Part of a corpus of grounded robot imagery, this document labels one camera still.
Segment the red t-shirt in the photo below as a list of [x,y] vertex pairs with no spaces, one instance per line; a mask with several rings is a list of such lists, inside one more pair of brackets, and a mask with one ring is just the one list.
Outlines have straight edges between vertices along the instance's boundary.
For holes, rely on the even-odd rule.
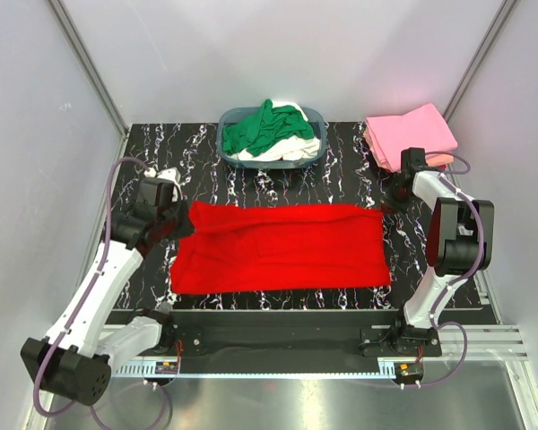
[[193,235],[170,269],[178,295],[319,288],[391,282],[383,214],[350,204],[239,208],[195,202]]

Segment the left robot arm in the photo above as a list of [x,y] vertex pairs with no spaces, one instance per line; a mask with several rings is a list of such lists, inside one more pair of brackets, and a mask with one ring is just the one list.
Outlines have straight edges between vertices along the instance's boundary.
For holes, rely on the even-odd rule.
[[94,405],[114,371],[147,350],[169,353],[176,333],[169,311],[139,309],[107,337],[102,329],[126,283],[152,249],[193,232],[180,174],[168,168],[142,179],[134,201],[111,215],[108,233],[70,304],[40,340],[28,338],[22,361],[36,392]]

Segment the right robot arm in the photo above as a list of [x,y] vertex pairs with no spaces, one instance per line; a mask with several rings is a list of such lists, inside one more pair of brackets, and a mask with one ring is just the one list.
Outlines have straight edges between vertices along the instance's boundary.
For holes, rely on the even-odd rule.
[[492,202],[474,199],[429,166],[422,148],[401,152],[400,172],[382,208],[404,212],[413,199],[431,209],[425,248],[428,268],[383,339],[404,356],[438,345],[438,320],[446,304],[477,271],[490,265],[495,211]]

